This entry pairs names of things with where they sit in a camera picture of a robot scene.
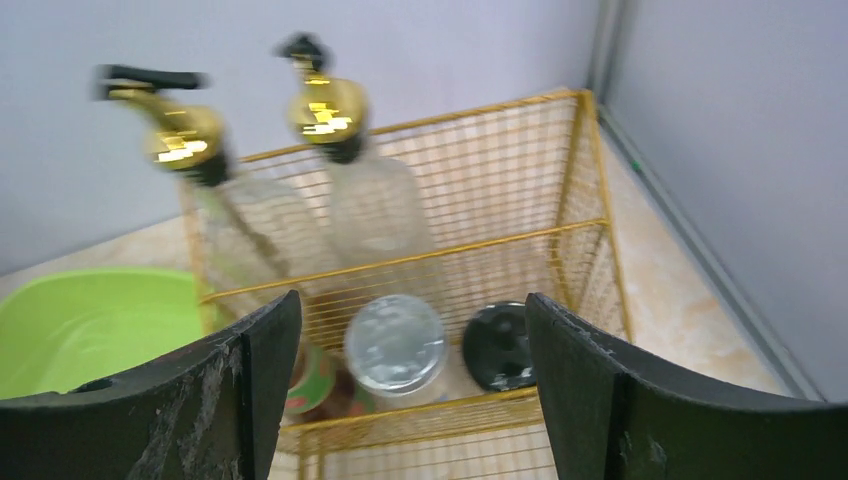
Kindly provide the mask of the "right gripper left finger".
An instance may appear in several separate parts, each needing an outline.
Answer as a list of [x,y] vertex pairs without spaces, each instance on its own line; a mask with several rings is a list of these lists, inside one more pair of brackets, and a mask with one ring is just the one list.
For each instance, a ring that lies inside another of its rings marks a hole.
[[70,392],[1,404],[5,479],[265,479],[302,326],[290,291]]

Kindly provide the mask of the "glass bottle with brown sauce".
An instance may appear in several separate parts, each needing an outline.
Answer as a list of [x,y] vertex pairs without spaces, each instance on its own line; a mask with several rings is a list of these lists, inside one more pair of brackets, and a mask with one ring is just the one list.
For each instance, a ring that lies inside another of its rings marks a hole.
[[208,106],[181,103],[170,96],[172,90],[205,88],[205,74],[105,64],[96,78],[99,98],[120,102],[151,122],[153,164],[190,187],[215,290],[338,268],[305,198],[282,180],[242,172],[231,154],[222,116]]

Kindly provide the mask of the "clear glass bottle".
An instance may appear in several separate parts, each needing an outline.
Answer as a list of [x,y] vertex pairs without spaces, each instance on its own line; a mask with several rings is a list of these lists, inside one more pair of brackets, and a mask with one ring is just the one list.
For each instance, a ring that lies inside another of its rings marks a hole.
[[330,75],[329,51],[312,34],[293,35],[275,53],[299,77],[288,120],[323,161],[330,180],[330,240],[343,262],[358,266],[432,251],[414,172],[381,155],[371,140],[364,87]]

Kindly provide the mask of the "black lid jar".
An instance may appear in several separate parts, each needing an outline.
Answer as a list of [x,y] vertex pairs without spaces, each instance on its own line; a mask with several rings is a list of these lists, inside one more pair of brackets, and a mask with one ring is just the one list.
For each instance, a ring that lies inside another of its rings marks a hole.
[[476,312],[464,329],[463,361],[482,390],[505,392],[536,385],[525,311],[521,302],[496,302]]

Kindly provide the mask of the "yellow cap sauce bottle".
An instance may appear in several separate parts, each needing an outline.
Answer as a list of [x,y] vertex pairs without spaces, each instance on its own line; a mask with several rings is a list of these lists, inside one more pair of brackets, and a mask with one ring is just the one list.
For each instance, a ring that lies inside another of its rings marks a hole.
[[372,395],[343,361],[313,343],[299,344],[284,409],[289,421],[310,423],[375,412]]

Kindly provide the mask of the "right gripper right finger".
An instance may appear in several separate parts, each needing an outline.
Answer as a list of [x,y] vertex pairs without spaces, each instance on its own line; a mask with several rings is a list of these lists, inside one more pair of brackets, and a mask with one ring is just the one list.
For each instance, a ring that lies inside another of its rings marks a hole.
[[843,479],[847,407],[733,385],[525,302],[561,479]]

